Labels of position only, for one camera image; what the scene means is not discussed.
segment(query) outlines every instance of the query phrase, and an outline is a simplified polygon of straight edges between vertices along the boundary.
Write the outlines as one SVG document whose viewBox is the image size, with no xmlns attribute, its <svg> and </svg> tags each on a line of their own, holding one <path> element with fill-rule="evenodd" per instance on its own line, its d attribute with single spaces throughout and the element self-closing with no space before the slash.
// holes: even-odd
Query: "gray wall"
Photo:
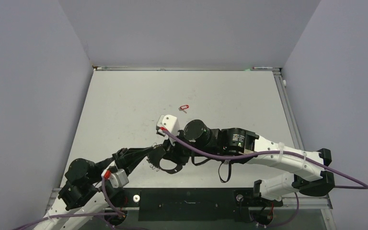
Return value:
<svg viewBox="0 0 368 230">
<path fill-rule="evenodd" d="M 60 0 L 97 66 L 282 67 L 320 0 Z"/>
<path fill-rule="evenodd" d="M 322 0 L 283 74 L 305 148 L 368 183 L 368 1 Z M 330 196 L 338 229 L 368 229 L 368 190 Z"/>
<path fill-rule="evenodd" d="M 56 0 L 0 0 L 0 230 L 44 214 L 91 75 Z"/>
</svg>

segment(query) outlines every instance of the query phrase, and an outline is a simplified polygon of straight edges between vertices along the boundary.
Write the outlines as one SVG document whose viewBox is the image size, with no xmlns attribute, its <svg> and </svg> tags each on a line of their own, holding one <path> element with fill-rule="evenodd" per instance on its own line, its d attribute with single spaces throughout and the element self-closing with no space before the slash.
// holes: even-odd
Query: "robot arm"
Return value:
<svg viewBox="0 0 368 230">
<path fill-rule="evenodd" d="M 301 192 L 308 196 L 323 196 L 334 188 L 334 176 L 331 172 L 306 161 L 306 158 L 329 165 L 332 161 L 329 150 L 316 152 L 302 151 L 274 143 L 264 137 L 240 128 L 210 129 L 202 121 L 193 120 L 183 130 L 178 119 L 172 115 L 162 115 L 156 125 L 157 134 L 165 136 L 164 130 L 171 136 L 163 144 L 141 148 L 121 149 L 111 158 L 94 163 L 85 159 L 76 159 L 65 173 L 67 182 L 59 192 L 52 208 L 45 217 L 58 214 L 97 213 L 109 204 L 105 201 L 102 190 L 94 184 L 102 184 L 114 206 L 120 207 L 123 200 L 123 186 L 129 183 L 128 176 L 145 158 L 153 167 L 170 174 L 179 172 L 189 158 L 201 156 L 200 150 L 212 160 L 228 164 L 262 164 L 286 171 L 284 174 L 267 180 L 254 182 L 253 199 L 280 201 L 281 196 Z M 266 154 L 248 157 L 256 152 L 278 150 L 280 154 Z M 303 156 L 303 159 L 282 154 L 288 151 Z M 247 156 L 243 159 L 226 160 L 228 157 Z M 174 169 L 160 167 L 161 159 L 177 164 Z M 91 217 L 55 218 L 43 221 L 35 230 L 76 230 Z"/>
</svg>

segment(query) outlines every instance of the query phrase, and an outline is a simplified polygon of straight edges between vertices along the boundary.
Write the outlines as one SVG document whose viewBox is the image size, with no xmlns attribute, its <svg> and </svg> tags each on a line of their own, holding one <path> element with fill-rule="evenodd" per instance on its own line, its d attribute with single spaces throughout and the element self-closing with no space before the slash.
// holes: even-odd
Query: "white bracket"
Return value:
<svg viewBox="0 0 368 230">
<path fill-rule="evenodd" d="M 254 151 L 271 151 L 278 150 L 280 154 L 267 154 L 254 157 L 248 161 L 248 164 L 262 164 L 269 167 L 284 170 L 289 173 L 293 173 L 300 176 L 307 181 L 316 181 L 322 178 L 321 171 L 324 169 L 309 163 L 306 158 L 310 158 L 318 163 L 324 164 L 323 159 L 320 158 L 319 152 L 308 152 L 299 149 L 290 148 L 284 146 L 284 143 L 274 143 L 260 136 L 259 139 L 254 142 Z M 282 154 L 283 151 L 289 151 L 297 153 L 303 157 L 303 159 L 296 156 Z"/>
<path fill-rule="evenodd" d="M 160 130 L 161 127 L 166 128 L 174 136 L 178 135 L 180 130 L 180 125 L 178 123 L 178 118 L 173 115 L 161 115 L 156 124 L 156 130 L 158 134 L 165 136 L 165 134 Z M 175 145 L 175 140 L 169 138 L 171 144 Z"/>
</svg>

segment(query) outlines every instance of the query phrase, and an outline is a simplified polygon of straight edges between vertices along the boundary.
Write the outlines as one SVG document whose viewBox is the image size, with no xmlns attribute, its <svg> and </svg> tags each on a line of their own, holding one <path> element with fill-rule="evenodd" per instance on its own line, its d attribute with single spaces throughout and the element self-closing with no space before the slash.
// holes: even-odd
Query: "bolt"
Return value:
<svg viewBox="0 0 368 230">
<path fill-rule="evenodd" d="M 236 196 L 236 200 L 237 200 L 238 202 L 240 202 L 241 200 L 243 200 L 243 195 L 242 195 L 242 194 L 237 195 L 237 196 Z"/>
</svg>

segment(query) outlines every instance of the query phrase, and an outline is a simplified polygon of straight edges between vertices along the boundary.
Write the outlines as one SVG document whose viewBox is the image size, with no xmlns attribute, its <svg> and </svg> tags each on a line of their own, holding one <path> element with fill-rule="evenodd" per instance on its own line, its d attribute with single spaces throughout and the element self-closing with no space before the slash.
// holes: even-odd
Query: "white tabletop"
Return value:
<svg viewBox="0 0 368 230">
<path fill-rule="evenodd" d="M 184 104 L 190 106 L 187 114 L 178 110 Z M 181 128 L 201 119 L 209 128 L 239 127 L 294 146 L 270 71 L 95 71 L 66 169 L 76 158 L 98 162 L 121 148 L 162 143 L 164 138 L 155 134 L 155 126 L 159 116 L 166 114 L 178 117 Z M 173 168 L 169 163 L 163 161 L 161 166 Z M 209 161 L 195 167 L 189 162 L 170 175 L 152 170 L 144 159 L 130 174 L 126 187 L 252 187 L 255 180 L 283 172 L 263 165 L 235 164 L 231 180 L 223 184 L 219 164 Z M 222 166 L 222 178 L 227 172 Z"/>
</svg>

